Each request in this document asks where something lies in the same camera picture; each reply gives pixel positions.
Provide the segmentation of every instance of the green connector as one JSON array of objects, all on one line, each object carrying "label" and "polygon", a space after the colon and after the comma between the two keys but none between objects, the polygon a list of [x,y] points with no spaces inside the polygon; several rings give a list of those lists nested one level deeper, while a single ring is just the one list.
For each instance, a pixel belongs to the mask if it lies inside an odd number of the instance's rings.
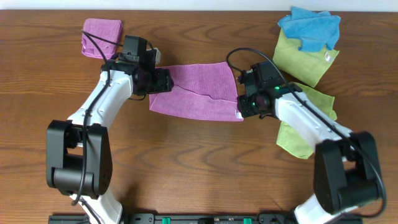
[{"label": "green connector", "polygon": [[162,224],[171,224],[172,220],[171,218],[163,218],[162,219]]},{"label": "green connector", "polygon": [[244,218],[243,224],[251,224],[251,218]]}]

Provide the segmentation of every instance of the purple cloth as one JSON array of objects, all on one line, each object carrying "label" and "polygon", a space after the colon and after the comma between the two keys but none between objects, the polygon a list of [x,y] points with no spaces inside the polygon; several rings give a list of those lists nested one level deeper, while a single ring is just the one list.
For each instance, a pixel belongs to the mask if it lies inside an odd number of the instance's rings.
[{"label": "purple cloth", "polygon": [[[109,19],[87,19],[85,21],[85,25],[83,26],[83,30],[89,34],[93,34],[97,37],[117,43],[119,42],[119,36],[122,31],[122,21]],[[98,44],[107,59],[111,58],[118,47],[114,44],[109,44],[96,38],[93,38],[93,40]],[[81,38],[81,44],[83,45],[83,48],[81,49],[83,55],[93,58],[102,58],[100,52],[84,34]]]},{"label": "purple cloth", "polygon": [[151,111],[207,121],[243,121],[234,75],[226,62],[164,68],[170,70],[174,87],[149,95]]}]

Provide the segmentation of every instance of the green towel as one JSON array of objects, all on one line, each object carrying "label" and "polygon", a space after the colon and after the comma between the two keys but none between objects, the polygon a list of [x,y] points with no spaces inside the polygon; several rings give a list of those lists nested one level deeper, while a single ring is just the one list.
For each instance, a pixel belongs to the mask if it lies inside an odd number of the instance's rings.
[{"label": "green towel", "polygon": [[[308,99],[327,114],[333,121],[337,119],[335,111],[333,111],[333,102],[335,101],[334,96],[328,96],[320,93],[313,88],[296,83],[305,94],[307,94]],[[313,149],[301,138],[299,133],[296,132],[287,123],[281,122],[278,138],[276,144],[291,155],[298,157],[300,159],[308,159],[313,153]]]},{"label": "green towel", "polygon": [[310,53],[299,51],[301,40],[288,39],[281,29],[275,48],[274,63],[279,69],[293,75],[310,87],[315,87],[338,55],[337,50]]}]

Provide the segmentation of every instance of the white label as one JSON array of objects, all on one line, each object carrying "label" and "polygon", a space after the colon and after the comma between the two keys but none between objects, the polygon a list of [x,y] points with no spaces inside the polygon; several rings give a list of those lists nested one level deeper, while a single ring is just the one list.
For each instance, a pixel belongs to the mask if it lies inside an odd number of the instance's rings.
[{"label": "white label", "polygon": [[243,119],[241,112],[239,112],[239,111],[237,111],[237,110],[235,110],[235,116],[236,116],[236,118],[238,118],[238,119]]},{"label": "white label", "polygon": [[325,54],[325,60],[326,60],[327,62],[331,62],[331,61],[333,60],[333,58],[329,55],[328,52],[326,52],[326,54]]}]

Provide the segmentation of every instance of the table surface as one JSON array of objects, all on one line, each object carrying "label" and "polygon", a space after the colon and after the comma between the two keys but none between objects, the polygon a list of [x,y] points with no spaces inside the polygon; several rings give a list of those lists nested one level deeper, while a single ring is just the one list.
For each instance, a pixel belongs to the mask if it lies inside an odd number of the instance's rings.
[{"label": "table surface", "polygon": [[[45,143],[51,120],[74,113],[99,79],[103,61],[81,54],[85,19],[120,19],[123,34],[161,50],[162,65],[178,65],[222,62],[236,47],[272,56],[277,21],[286,14],[0,11],[0,223],[46,223],[52,213],[83,212],[47,186]],[[341,16],[340,54],[316,89],[336,97],[339,123],[376,138],[389,200],[385,214],[366,223],[397,223],[398,14],[334,14]],[[247,52],[233,59],[246,68],[259,61]],[[151,112],[148,99],[127,101],[109,130],[113,192],[129,212],[294,208],[313,193],[313,158],[297,159],[277,146],[279,124],[257,117],[195,121]]]}]

